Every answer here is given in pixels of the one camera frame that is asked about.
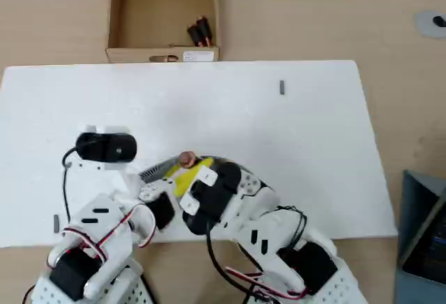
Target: open cardboard box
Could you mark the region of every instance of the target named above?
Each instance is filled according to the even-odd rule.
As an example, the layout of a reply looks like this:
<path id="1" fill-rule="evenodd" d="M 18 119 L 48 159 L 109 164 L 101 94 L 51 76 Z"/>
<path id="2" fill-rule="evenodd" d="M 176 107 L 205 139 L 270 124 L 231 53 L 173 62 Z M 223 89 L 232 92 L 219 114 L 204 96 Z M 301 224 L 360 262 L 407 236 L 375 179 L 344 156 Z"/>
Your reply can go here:
<path id="1" fill-rule="evenodd" d="M 195 47 L 187 28 L 208 18 L 212 47 Z M 216 61 L 219 55 L 218 0 L 110 0 L 109 61 Z"/>

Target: wooden table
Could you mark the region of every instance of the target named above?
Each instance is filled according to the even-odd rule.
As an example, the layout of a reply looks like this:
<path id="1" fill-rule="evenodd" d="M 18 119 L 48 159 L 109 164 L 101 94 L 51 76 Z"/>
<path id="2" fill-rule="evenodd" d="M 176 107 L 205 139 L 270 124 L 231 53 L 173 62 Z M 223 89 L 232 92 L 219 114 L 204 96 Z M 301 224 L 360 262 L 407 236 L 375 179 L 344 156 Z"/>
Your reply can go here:
<path id="1" fill-rule="evenodd" d="M 221 0 L 222 59 L 357 61 L 398 215 L 403 169 L 446 176 L 446 40 L 421 37 L 413 21 L 419 10 L 446 13 L 445 2 Z M 0 0 L 0 10 L 0 68 L 107 62 L 107 0 Z M 336 244 L 368 301 L 391 303 L 397 240 Z M 44 268 L 48 251 L 0 250 L 5 303 L 21 300 Z M 251 268 L 230 243 L 218 243 L 216 253 L 222 264 Z M 238 303 L 243 298 L 213 270 L 203 243 L 155 244 L 137 255 L 161 303 Z"/>

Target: yellow block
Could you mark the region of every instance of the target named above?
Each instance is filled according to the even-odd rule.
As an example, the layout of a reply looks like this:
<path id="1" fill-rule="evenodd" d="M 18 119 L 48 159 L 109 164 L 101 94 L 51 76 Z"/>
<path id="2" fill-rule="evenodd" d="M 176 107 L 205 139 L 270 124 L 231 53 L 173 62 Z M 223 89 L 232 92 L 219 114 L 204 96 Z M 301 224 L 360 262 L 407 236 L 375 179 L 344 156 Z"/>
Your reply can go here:
<path id="1" fill-rule="evenodd" d="M 176 189 L 174 191 L 175 197 L 179 198 L 182 197 L 189 186 L 192 184 L 195 176 L 198 174 L 201 166 L 205 166 L 209 168 L 214 163 L 214 159 L 212 158 L 206 158 L 197 165 L 189 168 L 188 172 L 185 172 L 184 174 L 181 174 L 179 177 L 175 178 L 176 183 Z"/>

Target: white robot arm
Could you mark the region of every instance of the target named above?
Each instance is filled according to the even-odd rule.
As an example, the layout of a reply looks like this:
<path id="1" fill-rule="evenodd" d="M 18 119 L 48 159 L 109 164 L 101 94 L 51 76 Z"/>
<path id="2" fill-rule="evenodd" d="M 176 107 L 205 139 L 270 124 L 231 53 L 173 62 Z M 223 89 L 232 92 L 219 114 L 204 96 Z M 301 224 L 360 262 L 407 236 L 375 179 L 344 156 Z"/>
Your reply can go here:
<path id="1" fill-rule="evenodd" d="M 188 171 L 174 165 L 141 173 L 141 200 L 174 196 L 183 220 L 196 235 L 206 235 L 210 258 L 219 273 L 253 300 L 301 303 L 367 303 L 333 242 L 294 206 L 280 206 L 279 195 L 260 178 L 231 161 L 197 158 Z M 256 265 L 256 277 L 224 270 L 213 254 L 211 231 L 225 234 Z M 255 286 L 246 288 L 232 274 Z"/>

